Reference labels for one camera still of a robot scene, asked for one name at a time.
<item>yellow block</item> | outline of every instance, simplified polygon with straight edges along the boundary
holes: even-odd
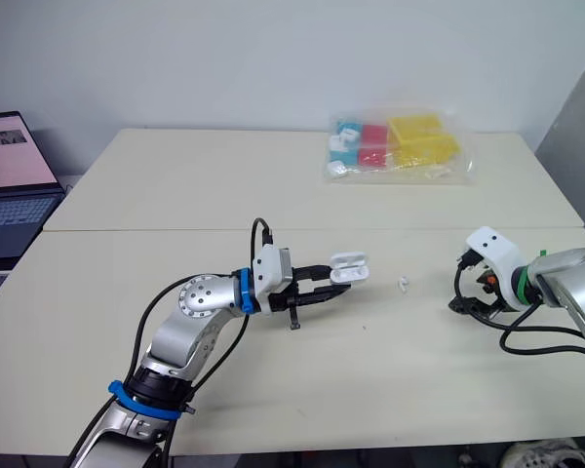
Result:
[[[459,152],[459,144],[443,131],[436,114],[393,117],[388,129],[388,150],[398,167],[441,164]]]

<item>red block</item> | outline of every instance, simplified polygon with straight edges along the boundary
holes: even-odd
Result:
[[[365,125],[362,127],[358,164],[360,166],[384,168],[386,166],[387,140],[387,127],[383,125]]]

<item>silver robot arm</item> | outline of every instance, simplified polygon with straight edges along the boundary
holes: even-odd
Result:
[[[74,468],[158,466],[159,444],[188,405],[191,384],[227,322],[245,314],[239,280],[200,275],[179,293],[172,315],[155,332],[135,375],[109,389],[116,400],[78,453]]]
[[[569,331],[570,334],[585,339],[585,249],[553,254],[542,252],[540,257],[527,264],[515,244],[489,227],[475,231],[468,237],[466,244],[467,250],[459,259],[455,276],[456,298],[449,304],[452,310],[472,315],[485,325],[504,330],[501,346],[509,352],[512,350],[507,348],[505,340],[509,332],[515,329],[492,323],[490,319],[499,312],[519,311],[530,314],[539,303],[567,310],[579,328],[579,331]],[[483,285],[486,293],[495,293],[496,301],[492,304],[484,303],[476,297],[463,297],[459,290],[461,271],[479,263],[486,266],[486,271],[477,281]],[[532,331],[568,332],[568,329],[551,327],[536,329],[540,330]],[[565,348],[573,348],[572,351],[582,349],[578,352],[585,354],[583,348]],[[515,354],[544,354],[532,350],[518,351]]]
[[[293,268],[289,250],[273,246],[270,230],[266,223],[263,225],[263,245],[253,259],[253,268],[227,276],[196,275],[182,286],[174,312],[155,332],[138,369],[129,372],[124,382],[110,384],[113,397],[90,423],[92,429],[85,431],[82,444],[77,443],[70,453],[66,468],[165,466],[176,421],[184,412],[195,412],[189,406],[195,392],[234,349],[250,315],[290,310],[291,329],[296,330],[297,306],[336,297],[369,274],[362,253],[335,255],[334,266]],[[298,281],[330,277],[329,286],[299,293]],[[221,329],[240,317],[245,319],[234,343],[194,383]],[[159,447],[161,443],[165,443],[165,449]]]
[[[567,310],[585,337],[585,249],[541,256],[526,271],[544,303]]]

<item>sneaker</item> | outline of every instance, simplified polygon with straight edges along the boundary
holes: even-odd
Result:
[[[573,439],[548,439],[510,446],[500,468],[569,468],[585,466],[585,450]]]

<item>circular joint cover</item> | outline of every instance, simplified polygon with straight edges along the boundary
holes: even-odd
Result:
[[[179,292],[178,305],[183,314],[194,319],[210,317],[218,310],[214,305],[216,285],[209,284],[219,278],[215,275],[200,275],[186,283]]]

